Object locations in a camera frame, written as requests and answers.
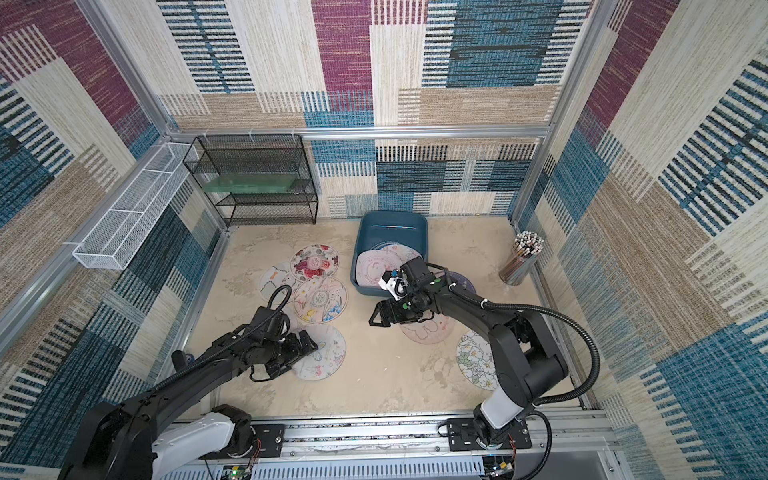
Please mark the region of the white butterfly coaster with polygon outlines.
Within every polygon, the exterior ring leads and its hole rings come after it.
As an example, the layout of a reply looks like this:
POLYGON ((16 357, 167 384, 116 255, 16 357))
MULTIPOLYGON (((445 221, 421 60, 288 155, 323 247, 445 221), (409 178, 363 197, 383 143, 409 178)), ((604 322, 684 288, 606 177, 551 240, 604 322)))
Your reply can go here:
POLYGON ((298 331, 306 331, 318 349, 292 367, 295 376, 305 381, 320 381, 336 373, 347 352, 341 332, 332 325, 323 324, 310 324, 300 327, 298 331))

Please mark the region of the pink kitty ring coaster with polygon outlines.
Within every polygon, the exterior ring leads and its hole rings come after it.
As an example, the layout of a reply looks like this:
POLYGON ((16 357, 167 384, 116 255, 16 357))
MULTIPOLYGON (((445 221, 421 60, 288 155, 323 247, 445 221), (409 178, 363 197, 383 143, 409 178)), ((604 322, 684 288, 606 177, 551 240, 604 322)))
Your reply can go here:
POLYGON ((361 287, 379 287, 379 281, 386 271, 397 270, 403 260, 387 250, 367 250, 358 255, 355 266, 355 280, 361 287))

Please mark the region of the white pink bunny coaster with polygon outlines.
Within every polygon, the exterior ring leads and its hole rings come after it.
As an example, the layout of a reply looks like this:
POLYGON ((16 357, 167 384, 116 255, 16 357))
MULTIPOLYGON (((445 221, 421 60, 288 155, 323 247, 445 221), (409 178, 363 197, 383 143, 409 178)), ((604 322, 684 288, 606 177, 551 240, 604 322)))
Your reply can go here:
POLYGON ((399 259, 400 264, 405 264, 410 260, 422 257, 416 249, 400 243, 386 245, 382 247, 382 250, 395 255, 399 259))

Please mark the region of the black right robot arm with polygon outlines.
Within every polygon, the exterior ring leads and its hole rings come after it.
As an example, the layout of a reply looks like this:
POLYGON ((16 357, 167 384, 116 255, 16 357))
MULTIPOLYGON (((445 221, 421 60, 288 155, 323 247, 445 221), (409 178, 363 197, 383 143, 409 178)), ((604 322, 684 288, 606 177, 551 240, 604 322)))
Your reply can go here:
POLYGON ((598 346, 575 320, 538 305, 493 302, 459 284, 447 269, 437 275, 438 268, 416 258, 384 272, 379 286, 391 298, 376 305, 369 325, 389 328, 422 323, 429 313, 440 314, 465 325, 488 343, 497 387, 473 413, 470 431, 478 447, 500 447, 509 431, 522 426, 536 407, 575 399, 596 383, 601 367, 598 346), (549 393, 569 375, 569 367, 547 318, 577 333, 590 355, 586 379, 563 394, 549 393))

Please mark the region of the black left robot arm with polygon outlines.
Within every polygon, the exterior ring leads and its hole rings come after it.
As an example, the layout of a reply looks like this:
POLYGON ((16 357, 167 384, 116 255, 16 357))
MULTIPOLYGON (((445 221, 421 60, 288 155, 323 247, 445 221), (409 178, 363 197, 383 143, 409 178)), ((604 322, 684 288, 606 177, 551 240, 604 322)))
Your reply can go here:
POLYGON ((60 479, 156 479, 169 455, 153 445, 182 413, 219 386, 262 365, 274 380, 318 350, 309 333, 290 331, 283 309, 256 310, 248 324, 216 340, 194 362, 171 377, 118 404, 101 402, 85 414, 58 474, 60 479))

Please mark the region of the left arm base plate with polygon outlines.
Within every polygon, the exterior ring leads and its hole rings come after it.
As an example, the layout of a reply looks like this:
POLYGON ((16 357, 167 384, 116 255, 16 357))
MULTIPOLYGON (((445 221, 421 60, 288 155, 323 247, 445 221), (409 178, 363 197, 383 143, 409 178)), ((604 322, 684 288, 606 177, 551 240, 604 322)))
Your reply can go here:
POLYGON ((235 433, 233 444, 222 451, 212 452, 201 460, 278 458, 282 453, 286 425, 281 423, 252 424, 250 432, 235 433))

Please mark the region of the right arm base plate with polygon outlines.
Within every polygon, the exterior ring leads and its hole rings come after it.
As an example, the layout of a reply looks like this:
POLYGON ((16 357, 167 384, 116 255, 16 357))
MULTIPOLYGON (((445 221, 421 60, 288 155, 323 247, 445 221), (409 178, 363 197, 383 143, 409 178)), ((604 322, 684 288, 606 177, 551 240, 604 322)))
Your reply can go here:
POLYGON ((504 427, 495 429, 479 417, 455 417, 440 423, 437 432, 448 440, 451 451, 512 450, 532 447, 525 421, 513 420, 504 427))

